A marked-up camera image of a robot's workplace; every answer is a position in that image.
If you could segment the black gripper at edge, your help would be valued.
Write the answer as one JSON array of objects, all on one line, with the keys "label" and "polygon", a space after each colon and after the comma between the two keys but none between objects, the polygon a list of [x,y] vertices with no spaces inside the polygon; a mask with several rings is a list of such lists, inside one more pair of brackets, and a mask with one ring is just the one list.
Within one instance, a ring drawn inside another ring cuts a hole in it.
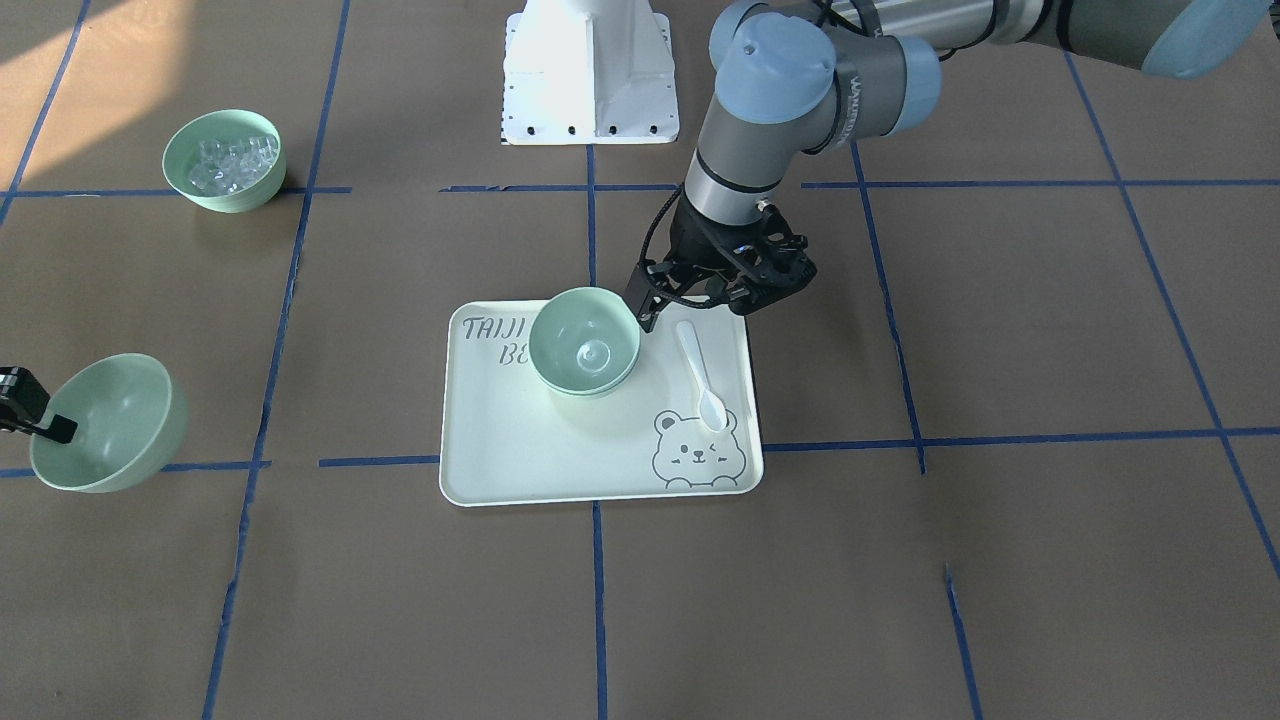
[{"label": "black gripper at edge", "polygon": [[50,393],[32,372],[23,366],[1,366],[1,429],[24,432],[58,445],[69,445],[78,423],[54,413],[44,418]]}]

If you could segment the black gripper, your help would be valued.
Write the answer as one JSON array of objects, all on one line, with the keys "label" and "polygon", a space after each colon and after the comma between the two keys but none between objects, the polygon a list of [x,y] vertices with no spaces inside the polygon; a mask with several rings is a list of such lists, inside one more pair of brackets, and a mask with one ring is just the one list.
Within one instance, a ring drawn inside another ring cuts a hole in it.
[{"label": "black gripper", "polygon": [[762,200],[759,217],[726,225],[700,214],[682,195],[669,227],[669,251],[657,264],[636,264],[623,302],[640,329],[652,333],[667,304],[692,309],[726,306],[746,316],[801,290],[817,277],[808,237],[792,231],[781,210]]}]

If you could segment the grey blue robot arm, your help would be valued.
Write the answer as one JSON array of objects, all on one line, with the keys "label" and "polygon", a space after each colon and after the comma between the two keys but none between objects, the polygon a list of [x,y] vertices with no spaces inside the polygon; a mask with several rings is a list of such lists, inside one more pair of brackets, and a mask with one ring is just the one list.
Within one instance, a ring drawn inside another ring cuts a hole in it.
[{"label": "grey blue robot arm", "polygon": [[855,20],[819,3],[737,1],[709,40],[716,90],[682,188],[671,251],[637,260],[605,305],[631,334],[705,283],[709,305],[746,315],[804,288],[815,265],[771,204],[797,152],[919,126],[945,58],[979,44],[1032,42],[1192,79],[1231,56],[1266,1],[858,1]]}]

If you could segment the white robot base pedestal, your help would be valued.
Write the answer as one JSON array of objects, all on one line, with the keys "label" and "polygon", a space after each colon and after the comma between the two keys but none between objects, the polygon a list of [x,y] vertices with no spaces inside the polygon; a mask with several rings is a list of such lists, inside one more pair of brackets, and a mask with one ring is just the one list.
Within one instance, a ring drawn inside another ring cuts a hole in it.
[{"label": "white robot base pedestal", "polygon": [[508,15],[500,141],[672,143],[681,131],[669,18],[648,1],[527,1]]}]

